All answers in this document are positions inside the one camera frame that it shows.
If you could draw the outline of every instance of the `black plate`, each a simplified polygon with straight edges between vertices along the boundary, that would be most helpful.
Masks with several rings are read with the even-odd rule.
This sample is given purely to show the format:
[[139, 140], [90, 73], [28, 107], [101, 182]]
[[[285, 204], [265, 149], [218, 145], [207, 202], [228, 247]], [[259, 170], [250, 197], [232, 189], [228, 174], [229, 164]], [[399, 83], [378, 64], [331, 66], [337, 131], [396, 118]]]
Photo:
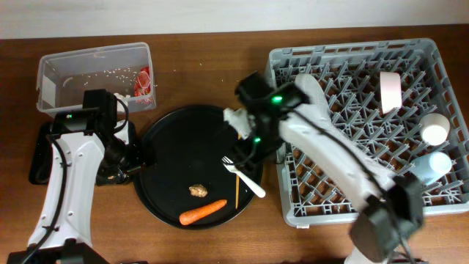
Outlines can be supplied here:
[[[214, 106], [189, 106], [157, 121], [145, 134], [142, 144], [152, 147], [157, 163], [134, 180], [140, 200], [160, 220], [175, 227], [201, 230], [218, 226], [241, 213], [254, 193], [240, 180], [238, 209], [235, 210], [236, 176], [221, 164], [237, 140], [236, 131], [224, 125], [223, 110]], [[262, 179], [260, 164], [250, 175]], [[206, 197], [193, 197], [189, 187], [202, 184]], [[228, 203], [219, 211], [188, 226], [179, 215], [220, 199]]]

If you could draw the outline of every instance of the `white fork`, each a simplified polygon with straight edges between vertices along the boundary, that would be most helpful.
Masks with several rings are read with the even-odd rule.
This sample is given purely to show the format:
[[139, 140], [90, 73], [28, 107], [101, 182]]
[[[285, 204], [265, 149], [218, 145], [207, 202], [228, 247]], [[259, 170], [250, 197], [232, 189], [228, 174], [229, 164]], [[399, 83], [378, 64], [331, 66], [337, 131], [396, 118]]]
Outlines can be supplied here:
[[[228, 157], [223, 157], [221, 159], [222, 161], [226, 162], [226, 163], [233, 163], [233, 161], [231, 161]], [[243, 180], [243, 182], [260, 198], [263, 198], [265, 196], [265, 191], [263, 188], [261, 188], [261, 186], [258, 186], [257, 183], [255, 183], [253, 180], [251, 180], [248, 176], [244, 175], [244, 173], [240, 172], [239, 169], [236, 169], [235, 166], [233, 165], [227, 165], [225, 163], [223, 163], [223, 165], [225, 166], [226, 169], [228, 169], [229, 172], [233, 172], [235, 174], [237, 174], [241, 180]]]

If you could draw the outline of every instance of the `gray plastic container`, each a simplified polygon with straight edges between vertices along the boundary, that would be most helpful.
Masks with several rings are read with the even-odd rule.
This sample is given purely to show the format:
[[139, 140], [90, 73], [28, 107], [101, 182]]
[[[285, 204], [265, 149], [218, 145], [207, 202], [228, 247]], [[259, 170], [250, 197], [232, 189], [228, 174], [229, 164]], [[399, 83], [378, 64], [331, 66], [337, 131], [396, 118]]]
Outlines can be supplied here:
[[[399, 73], [403, 107], [379, 111], [379, 73]], [[406, 175], [414, 158], [441, 151], [452, 170], [430, 186], [422, 199], [428, 215], [469, 210], [469, 133], [437, 46], [430, 39], [392, 40], [301, 48], [269, 54], [265, 78], [273, 87], [313, 75], [329, 102], [333, 124], [383, 166]], [[438, 112], [450, 120], [443, 144], [422, 142], [419, 120]], [[299, 149], [285, 144], [277, 152], [278, 183], [285, 222], [293, 227], [354, 221], [357, 213], [340, 188]]]
[[[134, 96], [136, 77], [149, 67], [151, 91]], [[106, 89], [123, 96], [129, 112], [156, 107], [152, 57], [146, 43], [129, 43], [46, 55], [37, 73], [40, 91], [37, 109], [54, 117], [57, 112], [81, 109], [88, 89]]]

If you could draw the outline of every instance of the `gray dish rack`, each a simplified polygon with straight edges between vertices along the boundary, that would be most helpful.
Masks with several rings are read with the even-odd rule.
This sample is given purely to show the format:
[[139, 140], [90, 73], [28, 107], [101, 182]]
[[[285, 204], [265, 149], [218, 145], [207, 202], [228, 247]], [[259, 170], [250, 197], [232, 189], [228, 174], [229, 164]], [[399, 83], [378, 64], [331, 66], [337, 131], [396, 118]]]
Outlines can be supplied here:
[[[399, 73], [403, 107], [380, 113], [379, 73]], [[442, 151], [452, 170], [424, 186], [426, 216], [469, 210], [469, 133], [435, 42], [391, 40], [301, 48], [269, 54], [265, 77], [273, 87], [308, 73], [325, 91], [333, 124], [380, 164], [406, 175], [411, 161]], [[432, 112], [451, 123], [439, 146], [421, 141], [419, 120]], [[340, 188], [299, 149], [285, 144], [277, 152], [278, 182], [285, 222], [293, 227], [354, 221], [357, 213]]]

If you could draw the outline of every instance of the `carrot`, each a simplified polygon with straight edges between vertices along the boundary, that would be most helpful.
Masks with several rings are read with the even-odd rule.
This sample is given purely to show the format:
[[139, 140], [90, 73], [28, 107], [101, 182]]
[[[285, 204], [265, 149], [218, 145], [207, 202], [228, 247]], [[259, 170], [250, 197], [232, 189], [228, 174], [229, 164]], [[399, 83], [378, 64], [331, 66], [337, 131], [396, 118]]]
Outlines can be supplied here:
[[223, 206], [226, 205], [226, 202], [227, 201], [225, 199], [221, 199], [209, 205], [205, 205], [200, 208], [182, 213], [179, 216], [179, 221], [181, 222], [182, 225], [192, 224], [195, 221], [203, 219], [205, 216], [208, 216], [211, 213], [214, 213], [220, 210], [221, 208], [223, 208]]

